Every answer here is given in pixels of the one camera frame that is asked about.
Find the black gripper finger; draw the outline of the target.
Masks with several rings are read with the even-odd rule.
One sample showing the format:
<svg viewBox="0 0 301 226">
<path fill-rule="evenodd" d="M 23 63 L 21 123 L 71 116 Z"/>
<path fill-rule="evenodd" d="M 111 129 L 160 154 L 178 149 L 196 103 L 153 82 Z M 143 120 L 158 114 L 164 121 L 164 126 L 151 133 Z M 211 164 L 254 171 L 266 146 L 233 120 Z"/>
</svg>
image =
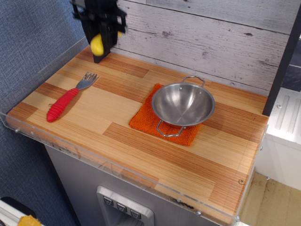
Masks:
<svg viewBox="0 0 301 226">
<path fill-rule="evenodd" d="M 118 22 L 100 22 L 98 24 L 99 33 L 102 39 L 104 54 L 110 53 L 111 48 L 116 45 L 118 39 Z"/>
<path fill-rule="evenodd" d="M 83 31 L 86 39 L 90 44 L 92 39 L 100 34 L 98 23 L 89 19 L 81 19 Z"/>
</svg>

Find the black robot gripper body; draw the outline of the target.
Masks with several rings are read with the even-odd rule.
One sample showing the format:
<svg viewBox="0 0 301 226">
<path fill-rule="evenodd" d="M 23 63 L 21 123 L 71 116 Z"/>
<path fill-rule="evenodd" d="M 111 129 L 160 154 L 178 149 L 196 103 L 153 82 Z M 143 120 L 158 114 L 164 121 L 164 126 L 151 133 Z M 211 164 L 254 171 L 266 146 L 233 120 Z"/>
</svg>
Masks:
<svg viewBox="0 0 301 226">
<path fill-rule="evenodd" d="M 70 2 L 76 19 L 103 22 L 119 32 L 126 32 L 127 13 L 117 6 L 116 0 L 71 0 Z"/>
</svg>

